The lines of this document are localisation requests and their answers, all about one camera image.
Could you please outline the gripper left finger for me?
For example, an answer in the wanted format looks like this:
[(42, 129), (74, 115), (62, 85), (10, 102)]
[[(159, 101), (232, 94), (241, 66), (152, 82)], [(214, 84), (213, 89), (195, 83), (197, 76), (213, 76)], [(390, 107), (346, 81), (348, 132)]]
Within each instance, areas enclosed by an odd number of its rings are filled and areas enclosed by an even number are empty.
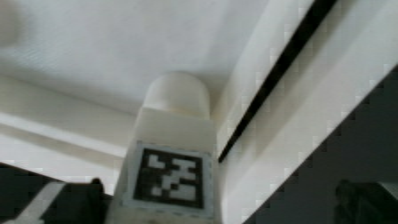
[(104, 224), (101, 180), (63, 182), (0, 163), (0, 224)]

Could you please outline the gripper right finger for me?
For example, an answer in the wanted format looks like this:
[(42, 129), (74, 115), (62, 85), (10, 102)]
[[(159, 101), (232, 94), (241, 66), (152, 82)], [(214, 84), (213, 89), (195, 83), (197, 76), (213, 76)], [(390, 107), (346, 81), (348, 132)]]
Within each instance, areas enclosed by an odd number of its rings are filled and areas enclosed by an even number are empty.
[(337, 183), (333, 224), (398, 224), (398, 199), (374, 182)]

